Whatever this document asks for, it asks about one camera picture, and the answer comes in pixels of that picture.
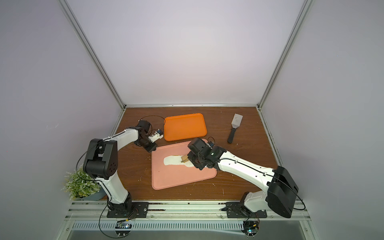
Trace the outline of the wooden rolling pin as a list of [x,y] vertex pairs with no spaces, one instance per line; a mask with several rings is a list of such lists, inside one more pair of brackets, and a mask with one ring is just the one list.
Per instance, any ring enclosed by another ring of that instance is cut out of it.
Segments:
[[189,162],[190,160],[189,160],[189,158],[188,158],[188,155],[184,155],[184,156],[182,156],[181,157],[181,163],[183,163],[183,164],[186,164],[187,162]]

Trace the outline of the white dough lump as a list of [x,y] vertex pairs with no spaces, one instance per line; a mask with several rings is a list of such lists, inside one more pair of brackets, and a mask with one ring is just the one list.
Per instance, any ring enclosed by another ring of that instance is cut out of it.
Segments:
[[182,156],[168,156],[164,158],[164,165],[165,166],[176,166],[176,165],[181,165],[185,167],[194,167],[193,163],[191,161],[187,162],[186,164],[181,163],[181,157]]

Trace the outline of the pink silicone mat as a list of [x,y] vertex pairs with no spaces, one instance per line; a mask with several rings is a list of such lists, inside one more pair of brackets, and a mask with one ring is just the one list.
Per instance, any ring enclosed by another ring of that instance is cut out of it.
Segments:
[[198,181],[212,179],[217,175],[216,169],[204,168],[202,171],[195,167],[181,165],[165,166],[164,158],[168,156],[184,156],[189,153],[189,142],[158,147],[152,152],[152,187],[155,190],[176,187]]

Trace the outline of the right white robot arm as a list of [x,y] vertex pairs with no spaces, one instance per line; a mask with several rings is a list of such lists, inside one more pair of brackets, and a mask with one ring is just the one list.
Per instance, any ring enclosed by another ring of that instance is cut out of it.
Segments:
[[296,199],[299,197],[299,187],[284,167],[273,169],[256,165],[200,138],[192,140],[188,148],[188,159],[195,168],[214,168],[227,172],[260,189],[256,193],[247,193],[243,198],[242,205],[248,211],[255,213],[270,209],[281,217],[292,217]]

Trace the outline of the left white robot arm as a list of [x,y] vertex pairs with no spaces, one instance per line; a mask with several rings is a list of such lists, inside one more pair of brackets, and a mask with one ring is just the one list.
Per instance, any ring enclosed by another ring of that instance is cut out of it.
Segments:
[[90,141],[85,154],[83,171],[101,185],[108,196],[108,209],[113,216],[127,216],[134,211],[132,197],[118,176],[118,151],[129,144],[144,148],[148,153],[156,150],[156,141],[163,138],[162,130],[152,132],[151,123],[139,123],[104,139]]

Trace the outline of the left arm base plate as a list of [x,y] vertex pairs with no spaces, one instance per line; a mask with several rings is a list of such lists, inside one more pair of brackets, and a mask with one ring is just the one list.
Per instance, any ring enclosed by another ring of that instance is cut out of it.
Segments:
[[107,218],[144,219],[147,217],[148,208],[149,202],[109,203]]

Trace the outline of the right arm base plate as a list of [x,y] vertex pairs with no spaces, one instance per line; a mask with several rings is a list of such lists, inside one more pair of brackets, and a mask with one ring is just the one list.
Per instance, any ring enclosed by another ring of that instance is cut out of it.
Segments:
[[227,218],[229,219],[266,219],[268,217],[267,212],[265,210],[252,212],[240,202],[226,202],[225,206],[221,209],[221,211],[225,212]]

